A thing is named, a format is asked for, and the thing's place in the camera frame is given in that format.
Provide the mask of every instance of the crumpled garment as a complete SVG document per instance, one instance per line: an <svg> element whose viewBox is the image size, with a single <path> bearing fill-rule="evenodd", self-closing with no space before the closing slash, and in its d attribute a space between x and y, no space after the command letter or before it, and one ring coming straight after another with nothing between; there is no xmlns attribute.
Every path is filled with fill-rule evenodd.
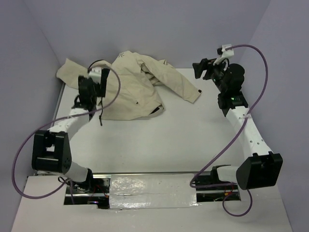
<svg viewBox="0 0 309 232"><path fill-rule="evenodd" d="M104 65L112 67L117 72L121 80L121 90L116 101L104 109L102 119L132 120L161 114L165 108L154 88L156 85L167 86L191 103L194 103L201 94L199 89L166 60L158 61L150 56L126 51L120 53L113 64L98 61L92 67ZM69 59L56 74L69 87L76 89L79 75L88 76L87 68ZM108 104L115 97L117 90L117 78L113 72L110 72L104 104Z"/></svg>

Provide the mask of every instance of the robotic arm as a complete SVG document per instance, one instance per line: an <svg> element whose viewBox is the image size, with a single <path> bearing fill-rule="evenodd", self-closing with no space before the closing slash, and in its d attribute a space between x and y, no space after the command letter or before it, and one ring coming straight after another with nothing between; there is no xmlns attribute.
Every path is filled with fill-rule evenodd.
<svg viewBox="0 0 309 232"><path fill-rule="evenodd" d="M202 59L193 63L195 78L199 79L204 70L204 80L212 80L219 89L218 105L224 116L238 132L247 117L247 123L239 136L245 161L239 167L221 165L213 167L215 181L237 183L243 190L274 186L283 163L279 153L274 154L260 135L252 117L247 114L249 107L241 92L245 70L239 64L229 64L233 49L225 50L231 44L217 50L219 58Z"/></svg>
<svg viewBox="0 0 309 232"><path fill-rule="evenodd" d="M32 152L34 170L63 175L83 189L93 186L92 171L72 161L70 139L93 118L94 113L89 112L96 110L97 97L102 100L105 97L109 71L96 67L89 72L89 78L79 76L79 95L74 100L68 118L48 130L35 133Z"/></svg>

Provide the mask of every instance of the white table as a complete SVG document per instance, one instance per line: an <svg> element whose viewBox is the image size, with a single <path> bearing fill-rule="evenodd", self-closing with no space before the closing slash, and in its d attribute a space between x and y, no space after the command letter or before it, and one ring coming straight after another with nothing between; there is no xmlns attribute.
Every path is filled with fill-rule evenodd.
<svg viewBox="0 0 309 232"><path fill-rule="evenodd" d="M235 135L217 106L211 81L195 80L192 69L179 69L203 91L190 104L165 87L156 87L166 111L148 120L103 121L98 115L71 140L72 159L95 173L181 172L201 169ZM69 112L77 90L65 87L57 117ZM240 165L236 142L214 165ZM25 193L45 194L59 185L55 176L32 176ZM292 232L278 188L255 189L253 208L241 218L227 215L221 202L180 209L103 210L93 205L63 205L65 188L42 200L22 198L13 226L21 231L251 231ZM233 213L244 212L248 196L227 202Z"/></svg>

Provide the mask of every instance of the gray wall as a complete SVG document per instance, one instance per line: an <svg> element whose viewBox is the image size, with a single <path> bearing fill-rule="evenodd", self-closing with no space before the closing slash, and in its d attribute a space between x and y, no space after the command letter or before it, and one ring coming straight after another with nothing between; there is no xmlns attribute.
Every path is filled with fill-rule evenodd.
<svg viewBox="0 0 309 232"><path fill-rule="evenodd" d="M59 63L26 5L0 3L0 231L11 231L20 196L11 183L13 157L25 137L53 116ZM31 142L20 155L17 183L31 173Z"/></svg>
<svg viewBox="0 0 309 232"><path fill-rule="evenodd" d="M60 63L113 62L131 50L190 67L247 43L270 0L25 0ZM236 60L242 53L238 52Z"/></svg>
<svg viewBox="0 0 309 232"><path fill-rule="evenodd" d="M294 232L308 231L309 218L308 10L308 0L272 0L250 42L269 64L269 84L253 117L273 151L283 156L279 188ZM252 104L264 82L263 63L246 49L241 64Z"/></svg>

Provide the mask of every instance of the beige jacket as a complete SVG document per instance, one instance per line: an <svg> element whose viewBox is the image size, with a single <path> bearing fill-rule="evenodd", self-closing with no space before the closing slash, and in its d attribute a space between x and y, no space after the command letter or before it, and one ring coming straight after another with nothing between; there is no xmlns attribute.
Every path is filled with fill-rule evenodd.
<svg viewBox="0 0 309 232"><path fill-rule="evenodd" d="M200 96L200 91L166 60L157 61L149 56L126 51L120 53L112 65L99 61L92 67L102 64L111 66L121 80L120 94L116 101L104 110L103 119L131 120L159 115L164 111L164 106L154 85L166 85L191 103ZM67 59L56 76L68 86L78 88L79 75L88 76L87 69ZM105 103L114 98L117 89L117 78L110 72Z"/></svg>

